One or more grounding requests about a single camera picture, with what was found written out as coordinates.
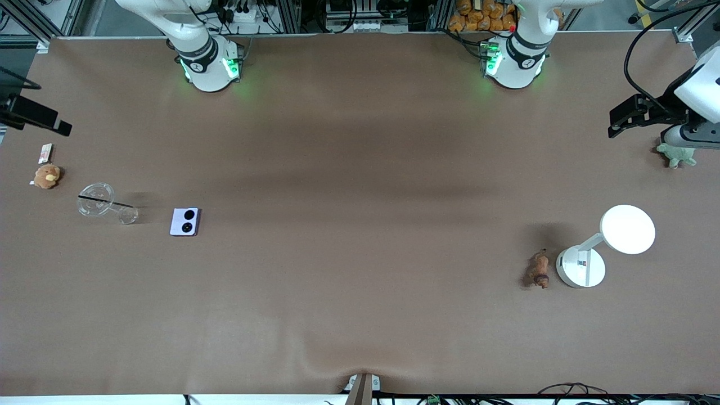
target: desk lamp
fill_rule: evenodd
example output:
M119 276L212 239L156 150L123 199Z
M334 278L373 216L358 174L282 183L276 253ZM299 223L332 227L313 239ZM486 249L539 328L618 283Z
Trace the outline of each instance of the desk lamp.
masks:
M557 273L575 288L595 287L605 277L605 262L593 247L605 242L624 254L640 254L655 240L655 225L640 208L617 205L600 219L600 232L580 245L565 249L557 257Z

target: brown plush toy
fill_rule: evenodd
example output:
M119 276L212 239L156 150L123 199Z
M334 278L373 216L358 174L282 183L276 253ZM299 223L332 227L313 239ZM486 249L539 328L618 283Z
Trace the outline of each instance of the brown plush toy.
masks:
M53 188L58 179L60 179L60 168L54 164L44 164L35 172L32 182L42 189L49 189Z
M503 22L499 19L491 19L490 20L490 31L502 31L503 30Z
M503 17L503 30L510 31L515 26L515 17L512 14L506 14Z
M471 11L470 14L467 15L467 22L470 24L472 24L472 23L477 24L478 22L482 21L483 17L484 17L484 15L482 15L481 11L474 10L474 11Z
M535 267L528 272L528 276L535 285L539 285L543 289L547 288L550 282L550 277L547 276L547 266L549 260L545 255L546 249L542 249L536 253L533 259L535 260Z
M455 6L460 15L468 15L472 11L472 2L470 2L470 0L457 0Z
M490 29L490 17L485 17L477 23L478 30L489 30Z
M453 15L452 17L450 17L448 28L454 32L462 31L463 28L465 28L465 17L457 14Z

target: brown figurine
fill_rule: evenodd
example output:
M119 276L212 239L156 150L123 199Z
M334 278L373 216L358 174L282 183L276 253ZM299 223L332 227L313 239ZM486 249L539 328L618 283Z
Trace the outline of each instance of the brown figurine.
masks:
M535 267L528 272L528 276L533 280L535 285L539 285L543 289L547 288L550 282L550 277L547 276L547 266L549 260L545 255L546 249L542 249L540 252L533 256L535 260Z

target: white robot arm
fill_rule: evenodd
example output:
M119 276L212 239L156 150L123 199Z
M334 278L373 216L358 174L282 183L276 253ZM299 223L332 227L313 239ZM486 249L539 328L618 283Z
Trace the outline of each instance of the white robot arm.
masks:
M720 149L720 41L672 82L655 104L642 94L610 111L608 137L654 124L671 124L662 141L681 148Z
M196 13L211 0L115 0L165 34L180 55L187 79L203 92L216 92L240 79L242 47L211 35Z
M513 0L520 9L518 27L510 37L497 36L497 45L485 74L510 89L528 86L545 60L545 50L557 32L559 21L554 9L581 8L603 0Z

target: plush toy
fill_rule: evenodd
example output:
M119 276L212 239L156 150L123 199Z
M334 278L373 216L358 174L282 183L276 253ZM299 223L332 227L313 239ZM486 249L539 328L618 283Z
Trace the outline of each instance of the plush toy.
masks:
M454 32L462 31L465 28L465 17L457 14L453 15L452 17L450 17L448 28Z
M515 17L512 14L506 14L503 17L503 29L510 31L513 27L515 27Z
M457 0L455 5L460 15L468 15L472 11L472 2L470 0Z
M489 30L490 29L490 17L483 17L480 22L477 23L478 30Z
M698 162L693 159L693 148L680 148L678 146L670 146L666 143L661 143L655 148L656 151L663 153L666 158L670 160L668 166L671 169L677 169L678 164L683 162L684 164L695 166Z
M499 19L490 19L490 31L502 31L503 22Z
M54 164L44 164L35 172L35 179L32 181L36 186L48 189L52 188L58 179L60 179L60 168Z
M533 280L533 283L542 287L543 290L547 288L547 285L550 282L550 277L547 276L547 266L549 260L547 259L545 252L546 249L542 249L533 256L533 260L535 260L535 267L530 269L528 272L530 280Z
M485 17L485 16L482 15L481 11L473 10L470 12L470 14L467 15L467 22L470 24L472 24L472 23L477 24L478 22L482 21L483 17Z

